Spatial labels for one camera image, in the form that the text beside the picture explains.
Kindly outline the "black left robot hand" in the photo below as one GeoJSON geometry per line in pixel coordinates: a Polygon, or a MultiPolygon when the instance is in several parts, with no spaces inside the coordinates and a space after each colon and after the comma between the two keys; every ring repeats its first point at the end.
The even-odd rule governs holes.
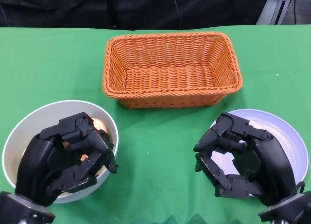
{"type": "Polygon", "coordinates": [[[81,112],[32,138],[19,164],[15,193],[47,207],[64,192],[95,185],[102,167],[117,172],[113,143],[81,112]]]}

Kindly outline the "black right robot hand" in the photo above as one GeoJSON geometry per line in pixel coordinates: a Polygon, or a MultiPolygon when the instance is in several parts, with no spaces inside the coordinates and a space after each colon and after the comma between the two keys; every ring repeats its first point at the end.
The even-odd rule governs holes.
{"type": "Polygon", "coordinates": [[[253,195],[272,206],[297,194],[294,172],[281,144],[267,130],[251,126],[249,120],[221,113],[193,150],[196,172],[204,172],[217,197],[253,195]],[[212,160],[214,152],[231,153],[238,174],[225,174],[212,160]]]}

